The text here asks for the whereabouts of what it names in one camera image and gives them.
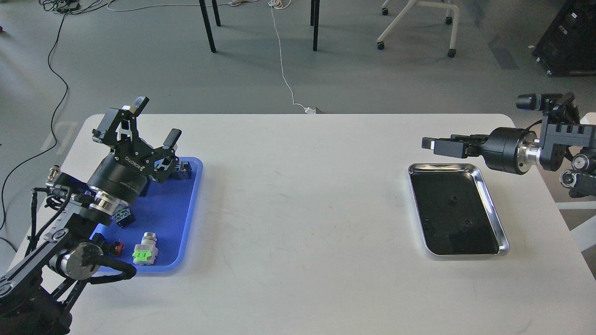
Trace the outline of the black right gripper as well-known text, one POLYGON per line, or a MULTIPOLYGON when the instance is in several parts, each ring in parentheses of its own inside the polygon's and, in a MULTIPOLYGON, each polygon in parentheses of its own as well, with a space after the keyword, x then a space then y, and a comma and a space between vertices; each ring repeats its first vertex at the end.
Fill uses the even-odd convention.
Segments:
POLYGON ((482 155, 492 170, 511 174, 526 174, 530 163, 524 163, 519 149, 534 143, 534 131, 521 128, 499 127, 488 135, 451 135, 449 138, 423 137, 422 148, 436 155, 465 159, 482 155))

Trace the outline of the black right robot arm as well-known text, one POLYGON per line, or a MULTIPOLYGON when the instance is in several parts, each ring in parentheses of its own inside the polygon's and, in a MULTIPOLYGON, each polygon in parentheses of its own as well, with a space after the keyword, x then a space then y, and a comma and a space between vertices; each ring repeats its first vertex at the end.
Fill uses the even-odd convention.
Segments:
POLYGON ((574 94, 522 94, 516 107, 542 112, 539 134, 531 127, 499 127, 489 135, 424 137, 421 146, 447 157, 481 156, 489 169, 511 174, 526 174, 532 165, 556 171, 568 159, 572 167, 562 172, 561 185, 572 198, 594 196, 596 128, 580 122, 574 94))

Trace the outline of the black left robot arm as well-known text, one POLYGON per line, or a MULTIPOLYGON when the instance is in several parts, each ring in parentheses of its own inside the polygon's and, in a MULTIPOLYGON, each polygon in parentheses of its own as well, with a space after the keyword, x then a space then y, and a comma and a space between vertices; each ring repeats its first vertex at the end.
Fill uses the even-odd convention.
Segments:
POLYGON ((62 172, 47 179, 47 195, 62 204, 50 219, 55 226, 39 229, 24 258, 1 278, 3 335, 65 335, 72 307, 88 284, 136 275, 133 265, 107 257, 91 235, 100 223, 109 225, 119 207, 133 204, 149 180, 166 181, 179 161, 181 130, 172 129, 157 148, 138 135, 136 119, 148 101, 138 97, 132 106, 106 112, 92 139, 110 153, 87 182, 62 172))

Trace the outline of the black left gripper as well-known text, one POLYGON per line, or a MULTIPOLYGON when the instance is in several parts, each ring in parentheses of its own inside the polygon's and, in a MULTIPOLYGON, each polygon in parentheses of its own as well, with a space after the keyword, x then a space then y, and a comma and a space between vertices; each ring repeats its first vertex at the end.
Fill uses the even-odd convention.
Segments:
MULTIPOLYGON (((99 189, 112 197, 133 204, 147 184, 146 165, 127 154, 116 155, 116 151, 128 154, 147 154, 150 146, 140 138, 136 119, 149 102, 148 97, 138 97, 132 106, 121 109, 109 108, 98 128, 92 130, 92 140, 110 147, 110 153, 89 178, 87 185, 99 189)), ((175 171, 179 163, 176 143, 182 131, 171 129, 161 147, 151 155, 149 180, 163 183, 175 171)))

